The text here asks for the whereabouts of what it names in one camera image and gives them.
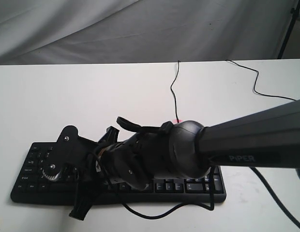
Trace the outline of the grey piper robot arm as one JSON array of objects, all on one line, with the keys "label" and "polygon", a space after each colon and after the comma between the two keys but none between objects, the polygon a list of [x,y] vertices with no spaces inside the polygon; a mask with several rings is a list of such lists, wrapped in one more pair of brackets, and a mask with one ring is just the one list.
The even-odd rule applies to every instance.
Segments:
[{"label": "grey piper robot arm", "polygon": [[84,146],[74,132],[71,156],[78,157],[78,185],[70,217],[83,220],[105,183],[120,180],[145,190],[154,179],[202,178],[216,166],[300,168],[300,100],[216,126],[195,121],[140,126],[119,117],[133,132],[118,142],[118,130]]}]

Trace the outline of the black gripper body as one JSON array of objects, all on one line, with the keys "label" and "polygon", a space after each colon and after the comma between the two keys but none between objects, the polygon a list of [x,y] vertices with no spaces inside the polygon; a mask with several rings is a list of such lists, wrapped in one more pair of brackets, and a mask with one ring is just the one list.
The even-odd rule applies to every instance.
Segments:
[{"label": "black gripper body", "polygon": [[99,143],[87,143],[86,181],[98,188],[119,181],[137,190],[145,190],[150,183],[150,172],[145,163],[150,133],[138,132],[120,142],[118,133],[111,127]]}]

